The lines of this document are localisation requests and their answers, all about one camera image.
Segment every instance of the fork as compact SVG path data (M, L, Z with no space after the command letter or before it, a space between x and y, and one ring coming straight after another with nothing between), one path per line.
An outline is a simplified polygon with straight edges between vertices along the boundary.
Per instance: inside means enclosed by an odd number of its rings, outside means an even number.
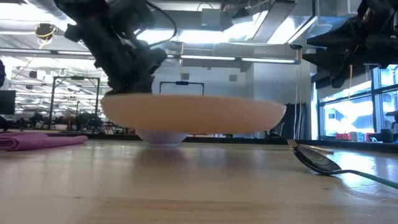
M309 145L304 145L304 144L300 144L300 145L299 145L299 144L297 144L296 141L294 141L293 139L288 139L288 140L287 140L287 144L289 144L289 146L290 146L291 148L295 148L295 147L297 147L297 146L304 146L304 147L307 147L307 148L312 149L312 150L314 150L314 151L322 152L322 153L324 153L324 154L334 154L333 151L329 151L329 150L326 150L326 149L322 149L322 148L320 148L320 147L309 146Z

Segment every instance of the bowl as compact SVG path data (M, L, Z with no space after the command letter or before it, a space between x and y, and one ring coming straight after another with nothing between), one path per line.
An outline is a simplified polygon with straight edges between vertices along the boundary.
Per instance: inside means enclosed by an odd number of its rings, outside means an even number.
M188 134L173 131L148 131L143 129L136 129L136 134L151 146L163 147L176 146L188 136Z
M101 100L106 116L134 129L189 134L267 131L286 106L271 101L220 96L123 94Z

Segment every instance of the tan bowl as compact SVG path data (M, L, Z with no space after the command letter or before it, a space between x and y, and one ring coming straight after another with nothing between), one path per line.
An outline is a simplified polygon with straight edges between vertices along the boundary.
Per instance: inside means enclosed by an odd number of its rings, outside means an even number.
M217 96L126 94L101 100L107 117L123 126L190 134L265 131L286 107L270 101Z

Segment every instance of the utensil handle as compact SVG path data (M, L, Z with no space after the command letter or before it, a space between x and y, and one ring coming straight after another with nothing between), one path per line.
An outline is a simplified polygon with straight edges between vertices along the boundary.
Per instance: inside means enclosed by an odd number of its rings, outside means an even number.
M322 149L322 148L320 148L320 147L309 146L309 145L303 145L303 144L300 144L300 145L301 145L301 146L305 146L305 147L310 148L310 149L313 149L313 150L318 151L318 152L323 152L323 153L325 153L325 154L334 154L333 151L329 151L329 150L327 150L327 149Z
M392 182L392 181L389 181L389 180L386 180L386 179L383 179L383 178L380 178L380 177L376 177L376 176L371 175L371 174L367 174L367 173L356 171L356 170L343 170L343 171L344 172L349 172L349 173L352 173L352 174L356 174L356 175L360 175L361 177L365 177L365 178L374 180L376 182L379 182L380 184L384 184L384 185L387 185L389 187L398 189L398 183L395 183L395 182Z

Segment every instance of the black cable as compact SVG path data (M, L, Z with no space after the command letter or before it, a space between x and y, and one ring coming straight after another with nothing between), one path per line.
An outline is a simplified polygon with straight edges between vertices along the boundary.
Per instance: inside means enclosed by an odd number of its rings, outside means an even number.
M200 7L203 3L206 3L206 4L209 5L212 9L214 9L214 7L213 7L209 2L202 1L201 3L199 3L199 6L198 6L198 8L197 8L197 11L199 11L199 7Z
M170 20L170 22L171 22L171 23L173 24L173 26L174 26L174 33L173 33L173 35L172 35L169 39L167 39L167 40L161 40L161 41L159 41L159 42L156 42L156 43L153 43L153 44L149 44L148 47L153 47L153 46L156 46L156 45L159 45L159 44L166 43L167 41L171 40L173 37L175 37L175 36L177 35L177 25L176 25L175 21L173 20L173 18L171 18L165 11L161 10L161 8L155 6L154 4L152 4L152 3L149 2L149 1L146 1L146 3L148 4L148 6L150 6L151 8L153 8L153 9L159 11L159 12L160 12L161 14L163 14L166 18L168 18L168 19Z

